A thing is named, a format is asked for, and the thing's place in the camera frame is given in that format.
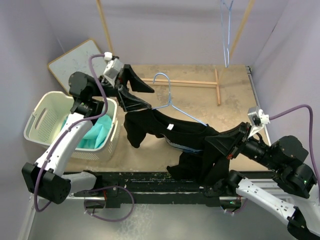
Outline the light blue wire hanger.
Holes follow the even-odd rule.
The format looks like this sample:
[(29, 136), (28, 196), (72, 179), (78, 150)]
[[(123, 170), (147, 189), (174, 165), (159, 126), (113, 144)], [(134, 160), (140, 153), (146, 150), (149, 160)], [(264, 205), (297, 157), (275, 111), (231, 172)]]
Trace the light blue wire hanger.
[(219, 12), (220, 12), (220, 24), (221, 24), (221, 37), (223, 48), (223, 60), (225, 68), (230, 65), (231, 53), (231, 21), (232, 21), (232, 9), (233, 0), (220, 0)]

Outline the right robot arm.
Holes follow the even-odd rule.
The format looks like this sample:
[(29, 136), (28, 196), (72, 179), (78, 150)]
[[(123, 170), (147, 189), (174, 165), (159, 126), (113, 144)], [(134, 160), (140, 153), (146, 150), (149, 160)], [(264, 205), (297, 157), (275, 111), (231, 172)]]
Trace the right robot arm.
[(205, 138), (222, 160), (239, 154), (273, 172), (272, 180), (293, 200), (288, 203), (258, 187), (244, 174), (230, 170), (221, 181), (228, 196), (242, 196), (262, 207), (286, 227), (298, 240), (320, 238), (319, 181), (312, 168), (305, 164), (309, 152), (292, 135), (284, 136), (268, 146), (261, 137), (254, 138), (258, 127), (242, 122), (237, 127)]

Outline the blue hanger with black shirt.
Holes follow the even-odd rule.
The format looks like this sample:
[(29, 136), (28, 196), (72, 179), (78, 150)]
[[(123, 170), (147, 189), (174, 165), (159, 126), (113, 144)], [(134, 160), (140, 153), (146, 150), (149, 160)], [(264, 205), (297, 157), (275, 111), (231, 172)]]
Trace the blue hanger with black shirt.
[(179, 109), (178, 107), (176, 107), (174, 104), (173, 104), (173, 101), (172, 101), (172, 93), (171, 93), (171, 80), (170, 78), (163, 72), (158, 72), (154, 75), (153, 77), (153, 80), (152, 80), (152, 83), (155, 84), (156, 83), (156, 79), (158, 76), (164, 76), (166, 78), (166, 81), (168, 82), (168, 100), (167, 100), (167, 104), (165, 105), (162, 105), (162, 106), (156, 106), (156, 107), (153, 107), (152, 110), (159, 110), (159, 109), (163, 109), (163, 108), (167, 108), (167, 107), (172, 107), (173, 109), (177, 110), (178, 112), (182, 113), (183, 115), (191, 118), (192, 120), (195, 120), (196, 122), (202, 124), (203, 126), (207, 126), (206, 123), (202, 122), (201, 120), (193, 117), (192, 115), (186, 113), (185, 111)]

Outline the teal t shirt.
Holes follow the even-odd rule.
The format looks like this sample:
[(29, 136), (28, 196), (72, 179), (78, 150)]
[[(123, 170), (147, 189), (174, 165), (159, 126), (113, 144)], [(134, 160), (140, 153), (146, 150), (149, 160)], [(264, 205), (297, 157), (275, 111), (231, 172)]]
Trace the teal t shirt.
[(104, 143), (111, 129), (112, 119), (106, 114), (97, 119), (92, 128), (78, 143), (80, 149), (97, 149)]

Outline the wooden clothes rack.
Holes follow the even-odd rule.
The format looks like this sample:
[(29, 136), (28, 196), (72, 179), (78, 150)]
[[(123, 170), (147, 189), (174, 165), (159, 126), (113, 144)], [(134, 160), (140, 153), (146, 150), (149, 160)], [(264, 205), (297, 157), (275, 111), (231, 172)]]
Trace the wooden clothes rack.
[[(112, 45), (112, 40), (111, 36), (108, 30), (108, 24), (105, 18), (104, 10), (101, 1), (96, 0), (96, 7), (98, 10), (98, 14), (101, 20), (102, 28), (104, 31), (105, 39), (107, 42), (108, 49), (111, 51), (111, 53), (114, 53), (114, 48)], [(220, 81), (223, 79), (224, 73), (227, 71), (227, 68), (230, 65), (230, 61), (234, 55), (234, 52), (236, 50), (236, 47), (238, 45), (238, 42), (242, 36), (243, 30), (245, 28), (245, 25), (248, 21), (248, 18), (251, 14), (251, 11), (255, 5), (255, 0), (250, 0), (247, 4), (247, 7), (245, 9), (245, 12), (243, 14), (242, 20), (240, 22), (240, 25), (237, 29), (235, 38), (233, 43), (231, 43), (231, 15), (232, 15), (232, 3), (228, 6), (225, 1), (220, 2), (220, 16), (223, 17), (223, 6), (227, 7), (228, 10), (228, 36), (227, 36), (227, 41), (223, 40), (222, 45), (223, 45), (223, 56), (224, 56), (224, 65), (225, 68), (222, 70), (221, 73), (218, 73), (218, 70), (214, 70), (214, 76), (215, 76), (215, 81), (209, 82), (209, 81), (184, 81), (184, 80), (174, 80), (173, 83), (176, 84), (178, 87), (186, 87), (188, 85), (196, 85), (198, 87), (208, 87), (208, 88), (215, 88), (216, 89), (216, 96), (217, 96), (217, 105), (221, 105), (221, 92), (220, 92)]]

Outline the black t shirt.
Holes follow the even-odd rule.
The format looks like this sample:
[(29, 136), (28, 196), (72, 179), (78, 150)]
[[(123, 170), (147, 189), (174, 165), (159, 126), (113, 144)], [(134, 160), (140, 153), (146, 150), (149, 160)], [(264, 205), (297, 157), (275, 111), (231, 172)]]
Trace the black t shirt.
[(200, 185), (213, 186), (229, 175), (230, 160), (210, 143), (222, 133), (209, 125), (172, 118), (156, 109), (144, 109), (126, 113), (124, 128), (134, 148), (139, 148), (150, 134), (182, 151), (178, 164), (166, 168), (176, 181), (194, 180)]

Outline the cream plastic laundry basket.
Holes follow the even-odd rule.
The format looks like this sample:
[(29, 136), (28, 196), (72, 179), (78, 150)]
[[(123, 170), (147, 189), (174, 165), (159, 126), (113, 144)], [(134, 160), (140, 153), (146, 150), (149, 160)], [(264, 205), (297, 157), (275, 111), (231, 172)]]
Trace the cream plastic laundry basket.
[[(74, 99), (61, 91), (47, 92), (30, 115), (23, 135), (30, 142), (47, 149), (61, 131), (64, 120), (70, 114)], [(97, 149), (76, 148), (71, 157), (82, 160), (109, 161), (118, 143), (120, 124), (117, 119), (117, 103), (107, 98), (107, 115), (111, 118), (111, 129), (102, 146)]]

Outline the small framed whiteboard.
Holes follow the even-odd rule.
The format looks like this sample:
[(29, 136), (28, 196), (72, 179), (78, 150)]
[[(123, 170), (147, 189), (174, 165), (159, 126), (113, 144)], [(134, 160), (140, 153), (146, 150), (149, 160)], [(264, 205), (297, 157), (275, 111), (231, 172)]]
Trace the small framed whiteboard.
[(100, 53), (101, 51), (96, 42), (93, 39), (88, 39), (48, 63), (47, 68), (63, 87), (64, 91), (69, 94), (70, 76), (75, 72), (82, 72), (92, 76), (89, 58)]

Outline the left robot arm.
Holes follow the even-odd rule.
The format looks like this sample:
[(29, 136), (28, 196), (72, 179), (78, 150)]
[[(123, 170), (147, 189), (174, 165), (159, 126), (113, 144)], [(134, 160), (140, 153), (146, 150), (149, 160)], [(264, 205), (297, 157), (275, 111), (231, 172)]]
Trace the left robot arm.
[(27, 189), (35, 198), (42, 197), (51, 203), (61, 204), (70, 193), (87, 191), (98, 196), (103, 191), (99, 177), (87, 170), (65, 175), (66, 165), (85, 134), (98, 118), (107, 113), (106, 100), (95, 97), (116, 97), (122, 108), (130, 112), (151, 105), (132, 95), (130, 91), (154, 93), (154, 89), (142, 81), (129, 64), (120, 66), (111, 78), (94, 78), (76, 71), (69, 77), (69, 93), (73, 100), (66, 109), (66, 123), (35, 163), (25, 163), (22, 176)]

